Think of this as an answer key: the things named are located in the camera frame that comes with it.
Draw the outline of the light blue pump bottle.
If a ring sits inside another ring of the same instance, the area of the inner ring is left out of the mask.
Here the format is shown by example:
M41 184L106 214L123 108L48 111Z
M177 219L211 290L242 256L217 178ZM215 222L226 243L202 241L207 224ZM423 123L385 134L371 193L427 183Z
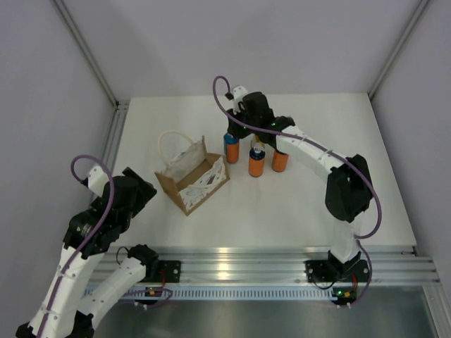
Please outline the light blue pump bottle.
M237 163L240 155L240 140L229 133L225 133L223 146L227 162Z

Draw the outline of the dark blue pump bottle orange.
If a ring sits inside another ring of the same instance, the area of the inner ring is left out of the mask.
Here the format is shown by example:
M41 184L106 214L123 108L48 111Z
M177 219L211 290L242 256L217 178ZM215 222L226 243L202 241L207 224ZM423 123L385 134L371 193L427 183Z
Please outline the dark blue pump bottle orange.
M275 150L273 153L273 160L271 167L277 173L285 171L288 164L289 155Z

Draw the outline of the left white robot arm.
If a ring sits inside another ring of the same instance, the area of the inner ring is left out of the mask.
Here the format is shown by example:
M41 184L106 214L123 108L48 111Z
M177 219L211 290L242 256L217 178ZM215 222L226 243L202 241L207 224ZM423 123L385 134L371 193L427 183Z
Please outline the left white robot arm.
M131 168L109 178L95 166L83 184L97 197L70 219L47 295L34 318L18 327L17 337L92 337L101 319L133 285L158 276L159 255L138 244L91 295L84 295L110 245L128 230L156 189Z

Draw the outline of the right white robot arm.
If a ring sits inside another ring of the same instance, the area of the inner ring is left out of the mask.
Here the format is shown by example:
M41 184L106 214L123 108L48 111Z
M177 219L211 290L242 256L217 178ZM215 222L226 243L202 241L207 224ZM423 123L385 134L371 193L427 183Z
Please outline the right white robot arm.
M345 279L354 270L353 261L360 257L354 236L360 232L360 214L372 200L366 159L356 155L347 157L343 163L330 149L316 146L317 142L303 133L293 118L274 115L261 92L249 93L238 86L225 97L233 103L227 110L228 134L236 139L254 134L276 154L299 161L325 182L325 206L334 217L328 271L337 280Z

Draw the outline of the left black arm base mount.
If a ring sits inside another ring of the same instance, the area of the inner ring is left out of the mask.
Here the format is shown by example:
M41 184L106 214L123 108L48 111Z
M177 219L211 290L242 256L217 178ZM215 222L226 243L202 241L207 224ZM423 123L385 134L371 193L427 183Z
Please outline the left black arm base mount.
M179 283L181 267L181 261L160 260L153 281L160 284Z

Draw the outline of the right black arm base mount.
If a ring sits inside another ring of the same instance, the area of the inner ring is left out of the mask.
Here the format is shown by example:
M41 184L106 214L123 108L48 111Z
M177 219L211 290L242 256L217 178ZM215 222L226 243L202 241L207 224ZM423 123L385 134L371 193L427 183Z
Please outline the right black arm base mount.
M305 263L307 280L310 283L349 282L356 277L358 282L369 279L369 265L363 259L341 263L332 260L310 260Z

